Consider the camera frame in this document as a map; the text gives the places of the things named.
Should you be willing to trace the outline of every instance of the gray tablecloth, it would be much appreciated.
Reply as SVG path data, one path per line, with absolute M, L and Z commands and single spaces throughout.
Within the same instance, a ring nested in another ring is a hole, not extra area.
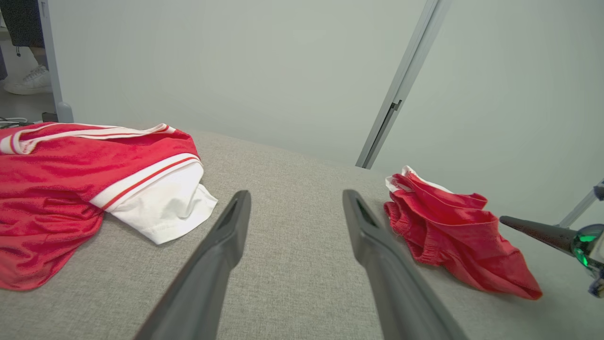
M 156 246 L 107 214 L 100 232 L 44 286 L 0 290 L 0 338 L 130 339 L 241 189 L 252 194 L 251 220 L 226 291 L 219 339 L 381 338 L 367 276 L 352 254 L 341 194 L 357 190 L 386 223 L 385 174 L 189 133 L 204 164 L 202 182 L 219 200 L 212 217 Z M 505 226 L 501 232 L 523 251 L 544 291 L 539 301 L 479 292 L 441 268 L 419 266 L 468 337 L 601 338 L 604 301 L 587 294 L 590 280 L 576 260 Z

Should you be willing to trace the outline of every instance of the shoe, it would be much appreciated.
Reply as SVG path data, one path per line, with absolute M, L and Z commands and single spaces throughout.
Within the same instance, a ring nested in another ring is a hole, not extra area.
M 5 84 L 4 89 L 6 92 L 23 95 L 53 92 L 50 72 L 43 65 L 38 65 L 20 82 Z

